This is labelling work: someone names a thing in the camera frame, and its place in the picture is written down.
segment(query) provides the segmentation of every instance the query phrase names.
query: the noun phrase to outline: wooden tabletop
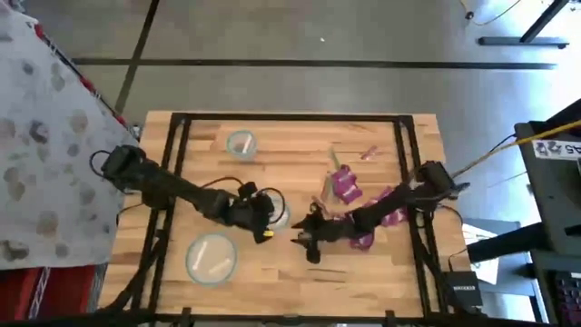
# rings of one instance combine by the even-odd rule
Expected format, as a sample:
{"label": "wooden tabletop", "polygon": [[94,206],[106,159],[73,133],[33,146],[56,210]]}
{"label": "wooden tabletop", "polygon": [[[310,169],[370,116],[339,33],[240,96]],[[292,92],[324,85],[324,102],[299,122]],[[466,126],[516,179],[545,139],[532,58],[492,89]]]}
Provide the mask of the wooden tabletop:
{"label": "wooden tabletop", "polygon": [[[148,157],[162,159],[171,112],[149,112],[141,147]],[[444,151],[434,114],[415,114],[414,122],[422,161],[444,161]],[[252,131],[258,153],[252,163],[242,163],[225,151],[232,132]],[[176,133],[170,167],[174,167]],[[360,154],[372,145],[377,153],[368,160]],[[419,289],[407,222],[378,227],[368,252],[354,250],[347,241],[322,243],[320,264],[305,260],[305,251],[291,243],[297,231],[290,225],[302,220],[312,195],[319,195],[327,171],[333,170],[329,149],[358,176],[363,196],[349,208],[365,203],[387,185],[401,182],[393,124],[379,122],[293,122],[293,121],[193,121],[183,162],[182,176],[202,184],[225,175],[254,181],[259,188],[280,189],[290,207],[289,228],[277,231],[266,243],[254,243],[251,233],[208,221],[185,201],[176,202],[172,233],[162,275],[158,313],[180,313],[192,307],[196,314],[383,316],[393,310],[399,317],[420,317]],[[406,155],[411,163],[410,149]],[[215,185],[234,192],[237,184]],[[139,203],[130,197],[126,205]],[[339,210],[348,207],[339,205]],[[109,304],[127,284],[139,265],[149,209],[144,206],[124,213],[105,276],[100,306]],[[440,262],[466,245],[461,225],[453,213],[435,214]],[[202,286],[185,269],[189,245],[200,235],[220,232],[238,248],[238,264],[231,279],[219,286]],[[468,257],[455,256],[455,268],[468,270]],[[151,292],[151,275],[145,284],[142,306]],[[432,308],[436,292],[427,273]]]}

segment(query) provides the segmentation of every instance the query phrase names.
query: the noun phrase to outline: black metal frame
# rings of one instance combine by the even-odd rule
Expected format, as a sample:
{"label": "black metal frame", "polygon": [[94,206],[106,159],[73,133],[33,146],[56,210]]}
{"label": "black metal frame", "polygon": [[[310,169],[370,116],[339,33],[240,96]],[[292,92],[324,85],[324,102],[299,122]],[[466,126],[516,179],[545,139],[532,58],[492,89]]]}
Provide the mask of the black metal frame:
{"label": "black metal frame", "polygon": [[537,35],[553,20],[569,0],[554,0],[543,14],[528,28],[521,37],[484,36],[478,39],[479,45],[537,45],[556,46],[565,49],[569,42],[561,37],[537,37]]}
{"label": "black metal frame", "polygon": [[[188,141],[188,135],[190,128],[192,126],[193,120],[272,120],[272,121],[351,121],[351,122],[386,122],[392,123],[394,125],[394,133],[396,138],[396,146],[398,149],[399,165],[401,170],[402,180],[406,180],[409,177],[408,163],[405,155],[405,144],[403,141],[403,131],[402,126],[408,131],[409,147],[411,149],[411,156],[413,167],[417,168],[420,166],[418,140],[415,133],[414,121],[411,115],[348,115],[348,114],[189,114],[189,113],[174,113],[172,114],[172,119],[170,121],[170,129],[168,131],[167,140],[165,143],[165,149],[162,157],[162,167],[168,168],[170,162],[170,155],[173,148],[173,140],[177,133],[177,130],[182,126],[182,135],[179,142],[179,149],[177,153],[177,159],[175,163],[174,173],[180,175],[182,172],[183,158],[185,156],[186,144]],[[419,298],[421,301],[422,312],[424,316],[428,316],[433,313],[430,308],[429,296],[428,296],[428,285],[426,280],[426,274],[424,269],[424,264],[428,267],[430,266],[426,261],[432,261],[433,263],[438,263],[438,249],[436,246],[436,240],[434,235],[434,230],[431,221],[431,215],[433,213],[423,213],[424,218],[424,230],[426,232],[426,239],[428,244],[428,249],[425,248],[421,238],[419,236],[419,227],[416,220],[417,211],[413,207],[408,208],[409,212],[409,233],[412,241],[412,248],[414,253],[414,263],[416,265],[416,275],[418,278],[419,286]],[[159,298],[159,293],[161,289],[161,280],[163,273],[163,264],[165,260],[165,255],[167,253],[167,241],[169,240],[169,235],[172,227],[173,220],[173,204],[168,208],[165,220],[163,222],[163,228],[161,230],[155,231],[156,225],[158,223],[159,211],[152,210],[150,214],[150,221],[147,227],[147,233],[145,235],[145,240],[143,244],[142,258],[140,261],[140,269],[144,268],[143,265],[147,264],[150,260],[148,256],[152,255],[151,249],[153,246],[153,239],[155,235],[163,235],[158,242],[165,242],[162,251],[159,253],[157,258],[155,270],[153,273],[153,283],[152,283],[152,293],[150,296],[150,301],[148,302],[148,309],[146,312],[140,309],[141,298],[143,295],[143,287],[145,283],[144,276],[140,279],[138,286],[133,292],[133,299],[131,304],[131,312],[142,312],[147,313],[151,317],[164,318],[173,317],[174,322],[178,322],[180,319],[183,320],[180,314],[155,314],[157,308],[157,300]],[[438,294],[438,307],[439,312],[448,312],[448,301],[445,296],[443,285],[438,282],[436,278],[436,291]],[[190,319],[185,319],[187,322],[193,322],[193,320],[200,320],[203,318],[208,318],[207,315],[190,315]],[[213,320],[257,320],[257,321],[268,321],[268,322],[358,322],[358,323],[385,323],[386,318],[365,318],[365,317],[300,317],[300,316],[211,316]],[[417,319],[410,319],[410,322],[417,323]]]}

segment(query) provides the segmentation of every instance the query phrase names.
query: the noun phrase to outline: floor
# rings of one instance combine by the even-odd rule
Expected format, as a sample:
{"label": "floor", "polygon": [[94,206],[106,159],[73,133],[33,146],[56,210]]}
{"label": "floor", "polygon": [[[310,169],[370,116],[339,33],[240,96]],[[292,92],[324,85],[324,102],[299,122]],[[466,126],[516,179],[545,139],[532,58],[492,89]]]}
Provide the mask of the floor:
{"label": "floor", "polygon": [[[456,170],[514,133],[515,123],[546,119],[581,94],[573,82],[581,72],[574,60],[581,14],[573,5],[542,33],[567,36],[567,49],[476,43],[483,35],[522,35],[550,2],[522,1],[486,26],[465,20],[456,0],[27,0],[25,7],[130,122],[142,123],[150,110],[432,113],[447,167]],[[479,22],[507,7],[505,0],[466,3]],[[514,149],[466,173],[472,186],[460,211],[536,222],[526,175],[510,179],[523,172]],[[484,298],[493,316],[532,319],[517,309],[527,298]]]}

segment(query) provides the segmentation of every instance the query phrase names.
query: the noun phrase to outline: sticker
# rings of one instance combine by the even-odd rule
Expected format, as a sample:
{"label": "sticker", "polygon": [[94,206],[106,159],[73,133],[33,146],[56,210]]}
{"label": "sticker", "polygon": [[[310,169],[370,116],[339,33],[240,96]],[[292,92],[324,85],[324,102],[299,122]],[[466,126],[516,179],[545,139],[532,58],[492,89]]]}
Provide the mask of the sticker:
{"label": "sticker", "polygon": [[581,159],[581,142],[537,140],[532,142],[535,157],[539,159]]}

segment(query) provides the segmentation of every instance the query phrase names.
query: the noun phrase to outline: patterned fabric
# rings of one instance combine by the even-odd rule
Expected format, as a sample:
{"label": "patterned fabric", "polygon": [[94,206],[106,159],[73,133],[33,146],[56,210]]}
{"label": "patterned fabric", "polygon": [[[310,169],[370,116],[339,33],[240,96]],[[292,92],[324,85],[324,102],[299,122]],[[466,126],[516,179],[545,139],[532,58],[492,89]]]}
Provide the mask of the patterned fabric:
{"label": "patterned fabric", "polygon": [[105,263],[123,194],[89,156],[137,143],[30,22],[0,1],[0,270]]}

